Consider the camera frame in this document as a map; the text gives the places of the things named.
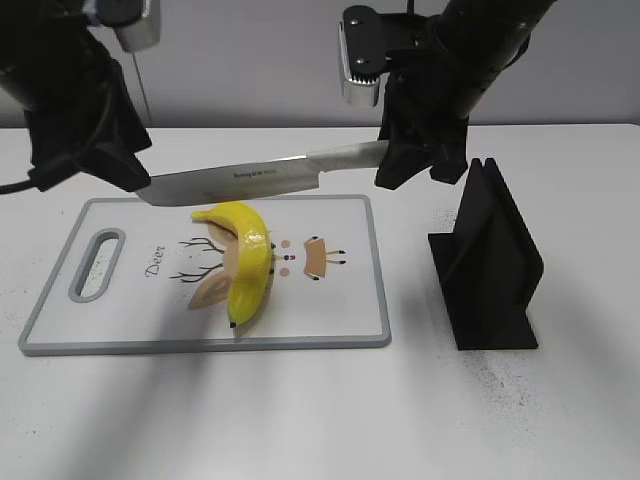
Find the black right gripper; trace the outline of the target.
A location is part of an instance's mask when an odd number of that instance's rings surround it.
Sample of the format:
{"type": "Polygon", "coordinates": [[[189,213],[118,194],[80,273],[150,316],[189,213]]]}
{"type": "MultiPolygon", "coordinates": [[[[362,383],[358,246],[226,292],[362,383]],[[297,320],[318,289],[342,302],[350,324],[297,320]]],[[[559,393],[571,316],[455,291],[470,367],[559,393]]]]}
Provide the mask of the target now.
{"type": "Polygon", "coordinates": [[[431,178],[457,183],[468,169],[468,68],[441,29],[385,29],[383,38],[388,80],[379,138],[388,148],[374,185],[398,189],[428,168],[430,150],[438,149],[431,178]]]}

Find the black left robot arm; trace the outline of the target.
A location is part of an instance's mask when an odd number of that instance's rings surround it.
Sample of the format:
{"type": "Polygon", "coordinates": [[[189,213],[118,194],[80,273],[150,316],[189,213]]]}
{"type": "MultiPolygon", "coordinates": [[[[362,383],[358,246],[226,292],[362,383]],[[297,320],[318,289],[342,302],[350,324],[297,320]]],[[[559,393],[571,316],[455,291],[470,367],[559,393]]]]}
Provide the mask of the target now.
{"type": "Polygon", "coordinates": [[[121,64],[91,28],[115,32],[130,54],[158,44],[157,1],[4,1],[1,87],[22,108],[31,142],[27,179],[4,195],[47,191],[86,173],[126,192],[151,182],[137,153],[152,141],[121,64]]]}

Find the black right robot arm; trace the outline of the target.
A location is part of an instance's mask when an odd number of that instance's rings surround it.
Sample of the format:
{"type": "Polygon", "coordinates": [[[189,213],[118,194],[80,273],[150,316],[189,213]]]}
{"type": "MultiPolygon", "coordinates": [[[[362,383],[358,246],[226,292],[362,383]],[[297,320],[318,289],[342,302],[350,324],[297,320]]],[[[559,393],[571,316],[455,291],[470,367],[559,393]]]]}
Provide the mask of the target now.
{"type": "Polygon", "coordinates": [[[468,167],[469,117],[527,51],[549,1],[450,1],[438,15],[382,15],[388,75],[375,184],[395,190],[423,170],[456,183],[468,167]]]}

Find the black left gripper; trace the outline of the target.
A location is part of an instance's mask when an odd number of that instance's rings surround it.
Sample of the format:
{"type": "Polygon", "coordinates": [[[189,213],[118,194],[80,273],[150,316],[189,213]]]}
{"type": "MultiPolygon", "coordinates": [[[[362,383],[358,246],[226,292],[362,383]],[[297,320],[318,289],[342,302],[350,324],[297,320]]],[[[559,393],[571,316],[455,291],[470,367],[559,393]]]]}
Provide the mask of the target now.
{"type": "Polygon", "coordinates": [[[110,58],[95,88],[85,85],[69,106],[27,112],[32,146],[28,177],[47,191],[85,173],[125,192],[150,185],[136,154],[152,145],[126,86],[122,67],[110,58]]]}

